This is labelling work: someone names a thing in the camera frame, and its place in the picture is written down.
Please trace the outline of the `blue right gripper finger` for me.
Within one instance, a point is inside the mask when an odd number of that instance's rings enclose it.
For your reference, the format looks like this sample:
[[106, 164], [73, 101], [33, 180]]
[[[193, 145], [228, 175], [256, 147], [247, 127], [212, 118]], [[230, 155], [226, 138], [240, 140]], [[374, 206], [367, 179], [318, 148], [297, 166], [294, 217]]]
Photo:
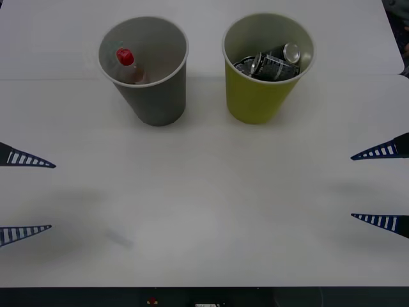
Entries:
[[368, 159], [407, 159], [408, 158], [408, 133], [402, 134], [394, 139], [368, 148], [351, 156], [351, 160]]
[[351, 214], [352, 217], [378, 228], [409, 238], [408, 215]]

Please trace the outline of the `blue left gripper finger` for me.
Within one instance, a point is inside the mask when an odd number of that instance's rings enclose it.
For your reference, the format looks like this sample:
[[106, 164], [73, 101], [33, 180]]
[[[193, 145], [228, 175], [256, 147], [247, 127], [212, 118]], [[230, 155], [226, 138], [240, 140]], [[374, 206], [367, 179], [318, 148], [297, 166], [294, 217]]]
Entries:
[[50, 224], [37, 226], [7, 226], [0, 228], [1, 247], [38, 235], [51, 229]]
[[27, 152], [1, 143], [1, 166], [55, 168], [56, 165]]

